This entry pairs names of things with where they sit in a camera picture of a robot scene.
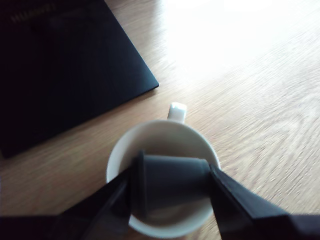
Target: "table surface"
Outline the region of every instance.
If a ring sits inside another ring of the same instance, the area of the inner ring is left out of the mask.
[[[95,192],[117,139],[171,102],[188,106],[227,174],[290,213],[320,214],[319,1],[107,4],[160,87],[1,160],[2,215],[58,214]],[[220,239],[214,217],[181,239]]]

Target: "mug handle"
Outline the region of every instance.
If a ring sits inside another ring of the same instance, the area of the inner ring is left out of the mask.
[[[167,119],[169,121],[184,124],[186,114],[187,114],[187,106],[186,105],[184,105],[182,103],[178,103],[178,102],[173,102],[170,105]]]

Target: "wooden table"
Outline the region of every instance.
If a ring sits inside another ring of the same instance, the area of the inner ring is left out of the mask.
[[[2,160],[1,214],[58,214],[89,196],[117,139],[173,101],[227,174],[291,213],[320,214],[319,1],[107,3],[160,87]],[[212,217],[181,239],[219,238]]]

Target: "white mug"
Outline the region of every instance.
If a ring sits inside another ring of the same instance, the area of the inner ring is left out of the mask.
[[[106,182],[125,170],[139,150],[146,154],[206,159],[220,168],[215,150],[196,130],[184,124],[187,107],[172,103],[167,120],[152,120],[129,129],[114,146]],[[193,232],[213,214],[210,199],[154,211],[147,220],[131,215],[129,225],[155,238],[177,238]]]

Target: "black laptop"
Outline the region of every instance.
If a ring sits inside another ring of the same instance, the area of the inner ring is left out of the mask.
[[[159,85],[103,0],[8,0],[0,11],[6,158]]]

